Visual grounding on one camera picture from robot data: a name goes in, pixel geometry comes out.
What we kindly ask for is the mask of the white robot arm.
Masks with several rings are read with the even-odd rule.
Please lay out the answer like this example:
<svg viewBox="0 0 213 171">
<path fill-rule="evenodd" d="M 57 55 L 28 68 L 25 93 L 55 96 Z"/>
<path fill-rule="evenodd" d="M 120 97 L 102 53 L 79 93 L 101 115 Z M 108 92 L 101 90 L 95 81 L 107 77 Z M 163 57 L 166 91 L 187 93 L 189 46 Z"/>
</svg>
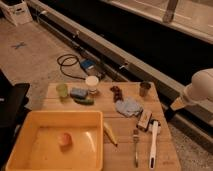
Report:
<svg viewBox="0 0 213 171">
<path fill-rule="evenodd" d="M 191 83 L 184 87 L 166 110 L 166 121 L 172 120 L 177 110 L 197 105 L 204 100 L 213 102 L 213 68 L 203 69 L 193 74 Z"/>
</svg>

